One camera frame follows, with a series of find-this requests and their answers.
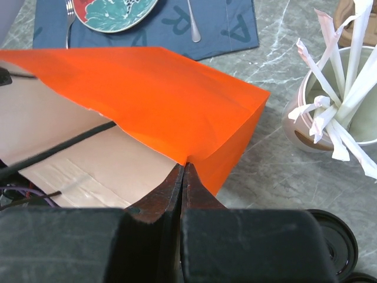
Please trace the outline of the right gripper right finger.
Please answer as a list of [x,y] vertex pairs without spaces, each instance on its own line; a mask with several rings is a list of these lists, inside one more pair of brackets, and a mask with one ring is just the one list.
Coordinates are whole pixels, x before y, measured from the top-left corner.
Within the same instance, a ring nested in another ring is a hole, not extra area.
[[181,201],[181,266],[185,282],[214,282],[216,213],[225,209],[202,184],[192,163],[184,169]]

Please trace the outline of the black coffee cup lid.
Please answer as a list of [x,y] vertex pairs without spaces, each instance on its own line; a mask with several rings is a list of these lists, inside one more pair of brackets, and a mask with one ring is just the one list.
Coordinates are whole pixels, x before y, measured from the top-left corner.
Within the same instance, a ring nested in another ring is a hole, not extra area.
[[322,228],[330,259],[339,282],[354,271],[358,262],[359,248],[351,228],[336,215],[321,209],[308,209]]

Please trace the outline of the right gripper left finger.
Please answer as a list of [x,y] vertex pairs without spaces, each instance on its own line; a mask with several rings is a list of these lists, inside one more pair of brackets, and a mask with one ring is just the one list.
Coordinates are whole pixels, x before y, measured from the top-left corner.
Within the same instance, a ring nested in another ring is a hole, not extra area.
[[124,210],[106,282],[177,282],[184,167]]

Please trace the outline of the orange paper bag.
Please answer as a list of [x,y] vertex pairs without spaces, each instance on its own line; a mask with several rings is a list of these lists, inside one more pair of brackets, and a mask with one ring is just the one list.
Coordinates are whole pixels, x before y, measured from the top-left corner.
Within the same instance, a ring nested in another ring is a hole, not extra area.
[[126,208],[187,163],[216,194],[269,97],[160,47],[3,50],[1,69],[1,175],[66,208]]

